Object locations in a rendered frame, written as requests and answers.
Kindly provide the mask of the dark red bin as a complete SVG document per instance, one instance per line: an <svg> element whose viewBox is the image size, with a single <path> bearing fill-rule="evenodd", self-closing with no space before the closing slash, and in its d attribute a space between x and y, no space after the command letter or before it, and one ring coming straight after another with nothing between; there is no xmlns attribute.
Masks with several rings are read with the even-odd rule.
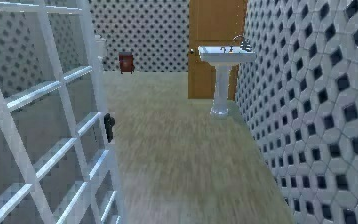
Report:
<svg viewBox="0 0 358 224"><path fill-rule="evenodd" d="M119 66L120 66L121 73L134 72L135 66L133 64L133 55L131 52L119 53Z"/></svg>

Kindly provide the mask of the grey sink faucet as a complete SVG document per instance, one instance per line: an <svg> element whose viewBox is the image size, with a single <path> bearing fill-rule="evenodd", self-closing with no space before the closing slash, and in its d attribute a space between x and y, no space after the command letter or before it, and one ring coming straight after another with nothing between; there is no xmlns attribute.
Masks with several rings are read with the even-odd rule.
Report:
<svg viewBox="0 0 358 224"><path fill-rule="evenodd" d="M251 52L252 47L250 41L243 35L237 35L233 38L234 41L240 40L240 48L244 51Z"/></svg>

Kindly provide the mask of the white glass-pane door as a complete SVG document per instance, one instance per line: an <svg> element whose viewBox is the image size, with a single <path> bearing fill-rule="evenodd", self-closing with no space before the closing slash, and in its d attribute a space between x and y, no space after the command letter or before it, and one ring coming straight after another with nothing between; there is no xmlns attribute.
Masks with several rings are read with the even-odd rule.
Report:
<svg viewBox="0 0 358 224"><path fill-rule="evenodd" d="M103 47L88 0L0 0L0 224L126 224Z"/></svg>

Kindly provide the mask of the brown wooden door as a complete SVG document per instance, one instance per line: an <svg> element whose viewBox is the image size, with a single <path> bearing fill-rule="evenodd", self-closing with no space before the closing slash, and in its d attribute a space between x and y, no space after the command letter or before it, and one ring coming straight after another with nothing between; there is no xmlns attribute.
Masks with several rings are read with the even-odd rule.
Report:
<svg viewBox="0 0 358 224"><path fill-rule="evenodd" d="M248 0L189 0L188 98L212 99L215 68L200 59L199 46L238 46Z"/></svg>

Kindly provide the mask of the white pedestal sink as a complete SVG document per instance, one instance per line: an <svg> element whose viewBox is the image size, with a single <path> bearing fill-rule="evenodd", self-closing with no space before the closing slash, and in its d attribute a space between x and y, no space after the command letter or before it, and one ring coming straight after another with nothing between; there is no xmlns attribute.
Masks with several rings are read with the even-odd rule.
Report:
<svg viewBox="0 0 358 224"><path fill-rule="evenodd" d="M214 99L210 114L226 117L229 112L227 99L230 71L238 64L254 62L256 53L246 51L239 46L199 46L198 51L200 59L216 70Z"/></svg>

